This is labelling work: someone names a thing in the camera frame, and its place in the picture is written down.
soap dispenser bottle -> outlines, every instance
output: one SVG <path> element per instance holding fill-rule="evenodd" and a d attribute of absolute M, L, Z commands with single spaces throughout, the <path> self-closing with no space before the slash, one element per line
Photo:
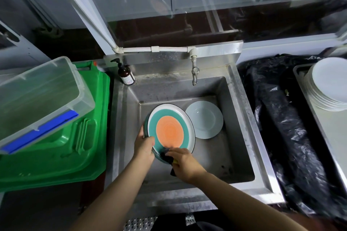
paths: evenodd
<path fill-rule="evenodd" d="M 119 58 L 116 58 L 112 61 L 115 61 L 118 63 L 118 75 L 122 79 L 123 83 L 125 85 L 133 85 L 135 83 L 134 75 L 132 74 L 129 67 L 124 66 Z"/>

bottle label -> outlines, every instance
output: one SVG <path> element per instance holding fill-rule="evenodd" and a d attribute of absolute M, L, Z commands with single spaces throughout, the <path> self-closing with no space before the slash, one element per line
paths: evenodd
<path fill-rule="evenodd" d="M 132 77 L 132 73 L 127 77 L 120 77 L 120 78 L 123 80 L 125 85 L 130 85 L 130 84 L 133 84 L 135 82 L 135 80 Z"/>

sink basin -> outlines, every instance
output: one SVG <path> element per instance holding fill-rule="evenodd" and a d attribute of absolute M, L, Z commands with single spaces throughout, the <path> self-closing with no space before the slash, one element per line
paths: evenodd
<path fill-rule="evenodd" d="M 235 65 L 204 69 L 192 86 L 190 71 L 136 76 L 136 84 L 115 81 L 106 186 L 131 160 L 146 115 L 157 105 L 183 110 L 205 100 L 219 107 L 224 125 L 211 139 L 196 138 L 193 156 L 210 173 L 264 203 L 284 202 Z M 171 166 L 155 159 L 129 217 L 215 209 L 192 185 L 170 175 Z"/>

clear plastic box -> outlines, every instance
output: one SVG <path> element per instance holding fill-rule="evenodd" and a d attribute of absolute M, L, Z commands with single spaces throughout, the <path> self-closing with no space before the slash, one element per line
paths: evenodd
<path fill-rule="evenodd" d="M 0 153 L 49 136 L 95 107 L 85 81 L 59 57 L 0 84 Z"/>

black garbage bag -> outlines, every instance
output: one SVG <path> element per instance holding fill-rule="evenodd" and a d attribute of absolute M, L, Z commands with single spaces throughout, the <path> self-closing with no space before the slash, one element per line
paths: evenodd
<path fill-rule="evenodd" d="M 293 67 L 319 59 L 278 55 L 241 63 L 238 70 L 288 206 L 306 215 L 347 220 L 344 193 L 330 182 L 284 85 L 296 82 Z"/>

